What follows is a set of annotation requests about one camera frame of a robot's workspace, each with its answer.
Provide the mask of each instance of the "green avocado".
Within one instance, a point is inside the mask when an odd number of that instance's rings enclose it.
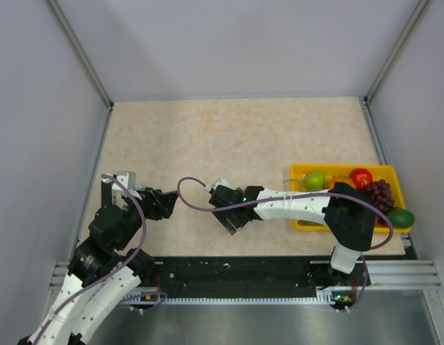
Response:
[[[402,208],[396,208],[387,214],[389,221],[393,223],[393,226],[398,229],[406,229],[414,225],[415,217],[412,212],[403,210]]]

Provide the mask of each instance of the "yellow tray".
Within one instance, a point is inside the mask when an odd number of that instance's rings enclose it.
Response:
[[[351,171],[362,167],[371,172],[374,181],[384,179],[390,184],[392,191],[392,197],[394,201],[394,207],[406,208],[404,198],[402,197],[401,186],[396,175],[396,170],[389,165],[336,165],[336,164],[292,164],[291,165],[291,179],[304,178],[314,170],[321,170],[325,173],[326,181],[329,181],[333,176],[349,176]],[[291,181],[291,188],[295,191],[300,190],[299,183],[297,181]],[[306,224],[303,221],[294,221],[294,227],[300,231],[330,231],[327,226]],[[411,228],[406,229],[394,229],[395,233],[407,234]],[[376,226],[375,232],[381,232],[387,234],[389,232],[387,226]]]

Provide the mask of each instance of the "beige table surface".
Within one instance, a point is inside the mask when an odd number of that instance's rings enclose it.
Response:
[[[101,173],[132,170],[138,185],[163,190],[174,190],[187,175],[282,190],[294,162],[377,164],[356,97],[117,102],[82,239],[101,204]],[[211,207],[199,185],[187,182],[183,193]],[[137,245],[139,232],[128,248]],[[375,234],[374,243],[385,236]],[[147,222],[144,250],[156,256],[314,255],[330,254],[335,243],[331,233],[299,232],[282,219],[254,221],[231,236],[212,214],[178,201],[171,219]],[[400,237],[373,254],[404,254]]]

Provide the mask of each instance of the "gray floor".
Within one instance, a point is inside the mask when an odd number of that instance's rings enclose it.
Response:
[[[434,345],[420,292],[365,294],[351,314],[328,306],[162,306],[114,311],[90,345]]]

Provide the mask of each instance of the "white wall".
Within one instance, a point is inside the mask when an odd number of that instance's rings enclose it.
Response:
[[[372,110],[417,215],[417,248],[444,283],[444,0],[432,1]]]
[[[59,0],[113,100],[366,95],[418,0]]]
[[[106,108],[43,0],[0,0],[0,344],[37,327]]]

